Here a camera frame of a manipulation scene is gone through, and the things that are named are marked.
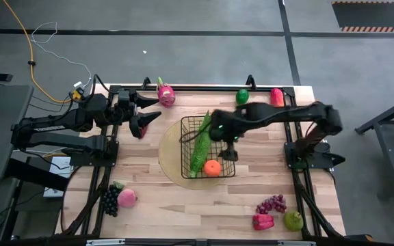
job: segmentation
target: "wire basket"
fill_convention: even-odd
[[[203,123],[204,116],[188,116],[181,120],[181,165],[182,165],[182,177],[191,177],[191,155],[194,151],[195,139],[191,139],[195,134],[187,134],[189,132],[198,132],[198,128]],[[221,150],[226,148],[226,143],[219,141],[211,142],[211,149],[208,151],[206,161],[216,160],[222,166],[222,171],[218,177],[208,177],[202,170],[198,171],[195,178],[230,178],[235,175],[235,162],[225,161],[223,158],[218,157]]]

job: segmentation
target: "orange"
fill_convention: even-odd
[[[216,160],[207,161],[203,167],[203,172],[208,175],[208,177],[218,177],[221,171],[222,166]]]

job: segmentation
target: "red grapes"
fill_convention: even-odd
[[[273,195],[272,197],[264,200],[264,202],[257,206],[257,213],[266,215],[273,208],[278,212],[285,213],[287,205],[285,204],[284,195]]]

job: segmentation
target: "gray floor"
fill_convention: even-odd
[[[282,31],[277,0],[10,2],[28,28],[57,21],[67,29]],[[292,31],[339,31],[328,0],[285,4]],[[0,27],[18,28],[1,2]],[[347,234],[370,234],[394,243],[394,200],[376,197],[392,177],[385,172],[374,133],[358,136],[353,131],[394,104],[394,39],[294,38],[293,45],[301,84],[312,85],[315,97],[333,104],[343,119],[345,130],[328,141],[333,152],[347,158],[335,172]],[[253,74],[259,84],[293,84],[284,38],[55,36],[46,48],[85,63],[106,83],[140,83],[147,76],[162,76],[169,83],[242,84]],[[63,99],[72,84],[87,79],[82,67],[34,50],[36,79],[54,97]],[[0,72],[13,74],[13,84],[31,84],[28,59],[23,35],[0,34]],[[45,99],[37,90],[35,95]],[[51,108],[35,99],[32,103]],[[28,111],[30,116],[48,114]],[[40,234],[25,229],[33,220],[26,219],[20,231]]]

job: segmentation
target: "wooden table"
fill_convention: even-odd
[[[313,102],[312,87],[294,87],[298,105]],[[105,93],[101,86],[96,93]],[[156,97],[155,92],[140,92]],[[249,102],[269,102],[269,94],[251,92]],[[271,211],[276,223],[269,230],[254,231],[251,224],[257,204],[265,198],[284,194],[290,210],[296,209],[293,178],[283,155],[286,142],[282,123],[248,131],[235,145],[239,161],[236,175],[224,179],[207,190],[189,190],[171,182],[158,163],[159,141],[164,132],[184,116],[204,115],[207,110],[234,109],[234,92],[177,92],[173,108],[154,105],[145,110],[162,111],[148,127],[141,140],[131,136],[128,123],[118,130],[120,151],[110,181],[125,183],[139,198],[134,208],[120,208],[118,217],[105,215],[101,237],[120,238],[219,238],[219,239],[301,239],[300,232],[290,232],[283,225],[283,215]],[[305,131],[308,122],[302,123]],[[95,128],[82,137],[99,135]],[[86,203],[92,167],[82,167],[71,180],[64,200],[64,224],[78,215]],[[337,232],[345,234],[339,202],[330,174],[311,170],[316,204]],[[311,212],[306,216],[313,234]],[[96,218],[97,206],[92,209],[89,232]]]

